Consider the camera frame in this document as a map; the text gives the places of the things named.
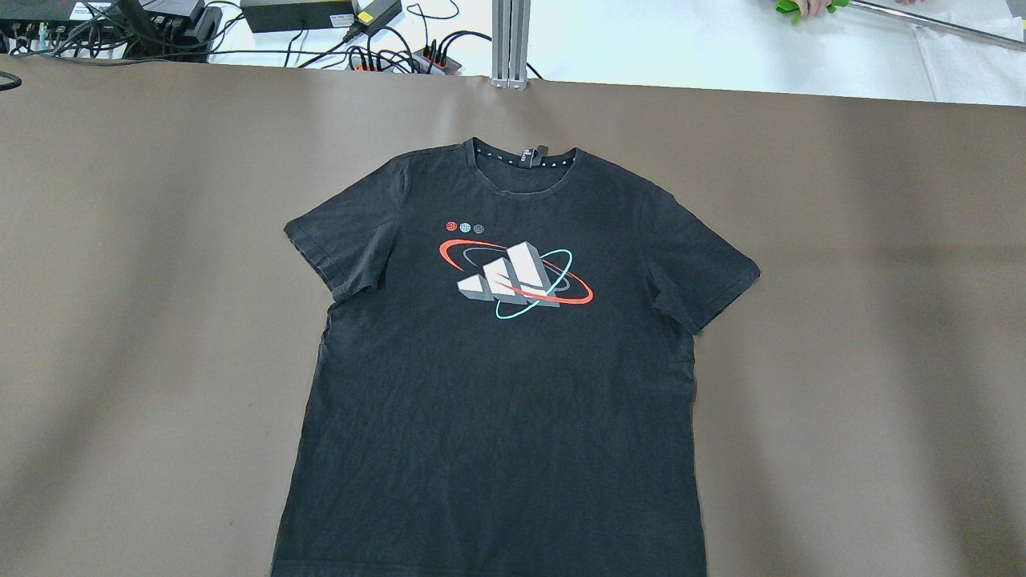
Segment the black graphic t-shirt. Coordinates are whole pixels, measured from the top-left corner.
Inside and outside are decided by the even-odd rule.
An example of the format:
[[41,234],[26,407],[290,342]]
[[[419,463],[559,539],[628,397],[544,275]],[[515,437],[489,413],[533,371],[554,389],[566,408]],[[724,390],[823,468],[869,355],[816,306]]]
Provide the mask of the black graphic t-shirt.
[[333,302],[271,575],[707,575],[695,340],[754,260],[605,159],[476,138],[285,235]]

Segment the black power adapter box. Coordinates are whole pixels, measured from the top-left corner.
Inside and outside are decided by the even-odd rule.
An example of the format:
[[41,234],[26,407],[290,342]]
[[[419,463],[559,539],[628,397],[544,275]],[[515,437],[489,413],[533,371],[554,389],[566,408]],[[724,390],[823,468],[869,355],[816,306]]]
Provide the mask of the black power adapter box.
[[345,29],[357,10],[355,1],[239,1],[239,5],[253,33]]

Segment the black electronics hub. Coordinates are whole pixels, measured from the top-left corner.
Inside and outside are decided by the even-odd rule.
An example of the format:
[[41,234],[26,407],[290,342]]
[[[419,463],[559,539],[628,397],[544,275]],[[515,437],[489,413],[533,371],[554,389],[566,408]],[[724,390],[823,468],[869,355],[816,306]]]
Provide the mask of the black electronics hub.
[[216,47],[220,1],[4,1],[2,52],[204,62]]

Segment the white folded cloth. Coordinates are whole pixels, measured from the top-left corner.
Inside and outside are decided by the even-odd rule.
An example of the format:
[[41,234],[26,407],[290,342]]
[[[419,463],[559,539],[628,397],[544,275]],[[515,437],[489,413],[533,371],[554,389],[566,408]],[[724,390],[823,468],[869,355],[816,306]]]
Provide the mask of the white folded cloth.
[[937,30],[914,30],[935,101],[1025,106],[1025,54]]

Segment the aluminium frame post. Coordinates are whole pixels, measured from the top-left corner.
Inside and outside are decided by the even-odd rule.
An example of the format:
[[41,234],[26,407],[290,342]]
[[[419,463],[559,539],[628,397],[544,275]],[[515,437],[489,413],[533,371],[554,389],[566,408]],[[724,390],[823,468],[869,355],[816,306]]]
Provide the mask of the aluminium frame post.
[[492,1],[491,85],[527,88],[527,44],[531,1]]

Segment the green handled grabber tool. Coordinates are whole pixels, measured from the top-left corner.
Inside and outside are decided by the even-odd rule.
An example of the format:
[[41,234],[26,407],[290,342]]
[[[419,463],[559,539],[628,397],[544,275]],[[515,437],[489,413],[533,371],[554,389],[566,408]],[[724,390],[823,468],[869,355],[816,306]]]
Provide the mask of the green handled grabber tool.
[[891,21],[912,23],[912,25],[920,26],[920,28],[928,28],[928,30],[935,30],[935,32],[954,35],[972,41],[997,45],[1016,51],[1025,50],[1024,41],[1019,40],[1018,38],[1008,38],[1003,35],[986,32],[986,30],[968,28],[968,26],[960,25],[959,23],[939,21],[937,18],[931,18],[931,16],[913,14],[913,12],[905,10],[895,10],[895,8],[890,8],[873,2],[828,1],[826,4],[826,10],[829,14],[834,14],[834,12],[839,10],[839,8],[847,7],[854,8],[854,10],[868,12],[868,14],[883,16],[883,18],[889,18]]

